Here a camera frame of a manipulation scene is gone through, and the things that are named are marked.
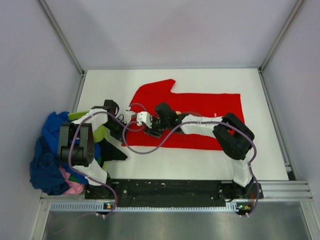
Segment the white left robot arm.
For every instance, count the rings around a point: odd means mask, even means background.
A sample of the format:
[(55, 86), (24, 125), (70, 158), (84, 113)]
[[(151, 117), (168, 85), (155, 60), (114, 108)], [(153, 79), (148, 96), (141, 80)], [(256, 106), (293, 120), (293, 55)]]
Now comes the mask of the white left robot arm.
[(63, 123), (59, 130), (58, 158), (66, 171), (85, 185), (90, 194), (109, 198), (114, 191), (110, 175), (103, 170), (108, 161), (124, 161), (128, 157), (107, 140), (107, 133), (122, 141), (125, 121), (117, 114), (120, 108), (113, 100), (105, 100), (89, 112)]

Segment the red printed t shirt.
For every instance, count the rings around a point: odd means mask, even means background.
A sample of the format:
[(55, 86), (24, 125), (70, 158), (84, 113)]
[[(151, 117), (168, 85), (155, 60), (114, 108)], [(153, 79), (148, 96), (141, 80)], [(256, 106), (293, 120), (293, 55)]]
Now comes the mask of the red printed t shirt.
[[(181, 113), (199, 114), (204, 117), (222, 117), (227, 113), (233, 113), (242, 122), (245, 121), (239, 93), (174, 93), (172, 88), (175, 83), (174, 79), (166, 79), (140, 86), (131, 100), (133, 106), (130, 110), (138, 113), (146, 109), (148, 113), (154, 116), (156, 115), (155, 107), (160, 103), (167, 103), (171, 109)], [(222, 150), (215, 138), (180, 133), (173, 133), (162, 147)]]

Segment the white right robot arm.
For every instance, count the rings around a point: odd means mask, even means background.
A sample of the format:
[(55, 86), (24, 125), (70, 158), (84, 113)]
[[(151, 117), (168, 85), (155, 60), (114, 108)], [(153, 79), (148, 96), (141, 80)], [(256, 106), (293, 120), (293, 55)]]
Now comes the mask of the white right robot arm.
[(190, 112), (174, 111), (162, 102), (155, 108), (156, 115), (147, 111), (137, 114), (139, 125), (145, 125), (145, 133), (161, 139), (157, 148), (164, 146), (173, 136), (195, 139), (206, 137), (214, 139), (222, 151), (232, 159), (233, 192), (239, 198), (245, 198), (252, 191), (250, 172), (246, 155), (253, 147), (254, 133), (234, 113), (224, 116), (207, 117)]

